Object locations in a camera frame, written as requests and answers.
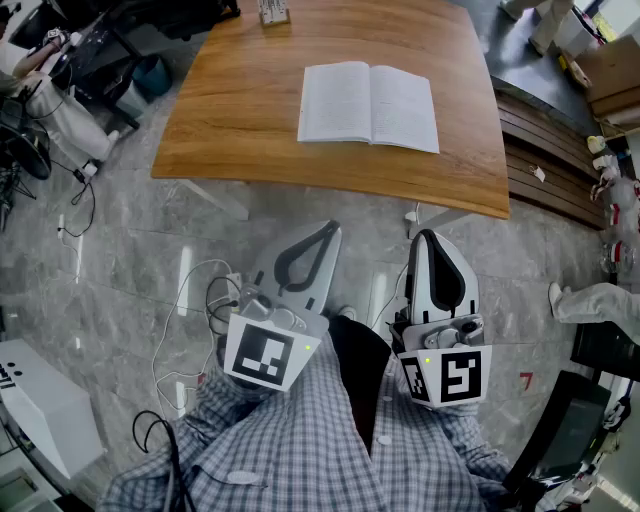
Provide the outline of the black monitor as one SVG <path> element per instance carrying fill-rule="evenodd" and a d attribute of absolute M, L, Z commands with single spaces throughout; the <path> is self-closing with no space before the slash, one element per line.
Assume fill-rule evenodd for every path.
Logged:
<path fill-rule="evenodd" d="M 640 345 L 613 322 L 579 324 L 571 360 L 640 382 Z"/>

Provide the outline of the cardboard box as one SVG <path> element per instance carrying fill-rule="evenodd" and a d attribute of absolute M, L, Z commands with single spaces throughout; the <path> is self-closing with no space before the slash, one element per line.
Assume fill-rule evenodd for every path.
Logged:
<path fill-rule="evenodd" d="M 590 81 L 586 98 L 595 117 L 640 107 L 640 39 L 618 38 L 582 53 L 576 62 Z"/>

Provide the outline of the teal bin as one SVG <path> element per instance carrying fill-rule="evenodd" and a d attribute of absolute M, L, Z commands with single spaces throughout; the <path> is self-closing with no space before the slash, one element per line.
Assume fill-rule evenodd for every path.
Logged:
<path fill-rule="evenodd" d="M 159 97 L 166 94 L 172 86 L 171 74 L 158 54 L 143 57 L 136 65 L 133 82 L 149 97 Z"/>

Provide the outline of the white book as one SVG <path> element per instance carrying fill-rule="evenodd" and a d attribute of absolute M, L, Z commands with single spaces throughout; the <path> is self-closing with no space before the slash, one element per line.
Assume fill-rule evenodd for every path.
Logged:
<path fill-rule="evenodd" d="M 364 142 L 439 153 L 430 82 L 349 61 L 305 69 L 297 140 Z"/>

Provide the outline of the person's left forearm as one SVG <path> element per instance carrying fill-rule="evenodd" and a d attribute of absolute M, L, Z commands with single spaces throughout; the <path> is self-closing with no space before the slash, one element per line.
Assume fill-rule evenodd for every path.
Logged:
<path fill-rule="evenodd" d="M 213 368 L 197 390 L 195 408 L 170 425 L 168 446 L 116 476 L 97 512 L 178 511 L 181 489 L 191 492 L 194 487 L 201 455 L 272 394 L 266 387 L 243 384 Z"/>

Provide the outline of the checked shirt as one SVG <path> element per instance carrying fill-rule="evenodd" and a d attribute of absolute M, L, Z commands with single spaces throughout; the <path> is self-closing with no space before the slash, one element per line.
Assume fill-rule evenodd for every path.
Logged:
<path fill-rule="evenodd" d="M 287 392 L 273 392 L 196 462 L 197 512 L 507 512 L 486 492 L 389 358 L 371 453 L 330 340 Z"/>

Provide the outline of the dark wooden slatted bench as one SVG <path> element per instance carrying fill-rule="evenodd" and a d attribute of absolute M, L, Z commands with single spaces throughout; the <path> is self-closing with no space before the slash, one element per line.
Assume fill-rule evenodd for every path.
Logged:
<path fill-rule="evenodd" d="M 504 140 L 509 196 L 594 230 L 605 227 L 601 200 L 590 199 L 599 174 L 586 141 L 546 113 L 504 92 L 495 93 Z M 539 166 L 541 183 L 529 171 Z"/>

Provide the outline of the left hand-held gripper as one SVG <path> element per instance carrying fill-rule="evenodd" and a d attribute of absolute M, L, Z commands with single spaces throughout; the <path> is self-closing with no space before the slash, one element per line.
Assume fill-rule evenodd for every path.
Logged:
<path fill-rule="evenodd" d="M 336 220 L 314 222 L 272 240 L 230 315 L 223 370 L 287 391 L 328 333 L 325 308 L 342 244 Z M 280 301 L 289 300 L 296 309 Z"/>

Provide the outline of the white cabinet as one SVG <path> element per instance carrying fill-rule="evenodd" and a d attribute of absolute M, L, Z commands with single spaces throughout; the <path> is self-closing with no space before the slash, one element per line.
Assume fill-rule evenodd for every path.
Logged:
<path fill-rule="evenodd" d="M 21 339 L 0 342 L 0 400 L 64 477 L 104 454 L 89 394 Z"/>

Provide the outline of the white table leg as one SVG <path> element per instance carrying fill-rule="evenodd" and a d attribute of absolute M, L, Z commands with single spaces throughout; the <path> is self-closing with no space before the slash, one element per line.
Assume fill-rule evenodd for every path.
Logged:
<path fill-rule="evenodd" d="M 405 221 L 407 222 L 407 234 L 409 238 L 413 238 L 417 233 L 424 229 L 436 230 L 448 225 L 452 225 L 461 221 L 466 221 L 470 215 L 469 212 L 458 209 L 446 208 L 439 214 L 431 216 L 430 218 L 420 218 L 420 206 L 421 203 L 417 202 L 414 209 L 409 211 L 405 215 Z"/>
<path fill-rule="evenodd" d="M 239 221 L 249 219 L 249 210 L 221 182 L 212 179 L 179 179 L 179 182 L 230 217 Z"/>

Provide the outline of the black desk frame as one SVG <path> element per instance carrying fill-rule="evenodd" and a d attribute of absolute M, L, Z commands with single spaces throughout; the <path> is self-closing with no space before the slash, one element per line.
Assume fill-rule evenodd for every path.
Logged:
<path fill-rule="evenodd" d="M 136 118 L 118 105 L 134 70 L 161 43 L 188 42 L 241 14 L 238 0 L 0 0 L 10 8 L 8 42 L 30 50 L 53 29 L 78 42 L 43 65 L 55 85 L 73 88 L 133 129 Z"/>

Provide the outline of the person's right forearm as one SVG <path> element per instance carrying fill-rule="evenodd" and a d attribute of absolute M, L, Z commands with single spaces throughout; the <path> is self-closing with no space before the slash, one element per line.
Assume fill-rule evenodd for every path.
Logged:
<path fill-rule="evenodd" d="M 479 488 L 505 493 L 503 482 L 511 465 L 506 456 L 483 437 L 477 412 L 477 405 L 467 404 L 434 409 L 431 415 Z"/>

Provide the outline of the black undershirt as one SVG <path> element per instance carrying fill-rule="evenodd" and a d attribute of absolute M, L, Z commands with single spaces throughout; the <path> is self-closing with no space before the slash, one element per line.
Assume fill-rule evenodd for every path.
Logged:
<path fill-rule="evenodd" d="M 356 430 L 371 453 L 378 394 L 391 348 L 365 324 L 337 313 L 329 320 L 329 334 Z"/>

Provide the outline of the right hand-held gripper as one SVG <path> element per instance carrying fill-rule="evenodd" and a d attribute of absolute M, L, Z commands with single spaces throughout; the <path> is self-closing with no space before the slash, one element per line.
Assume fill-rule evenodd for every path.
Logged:
<path fill-rule="evenodd" d="M 411 324 L 397 321 L 390 332 L 412 401 L 443 408 L 484 400 L 492 347 L 475 314 L 478 279 L 456 246 L 430 229 L 412 241 L 406 297 Z"/>

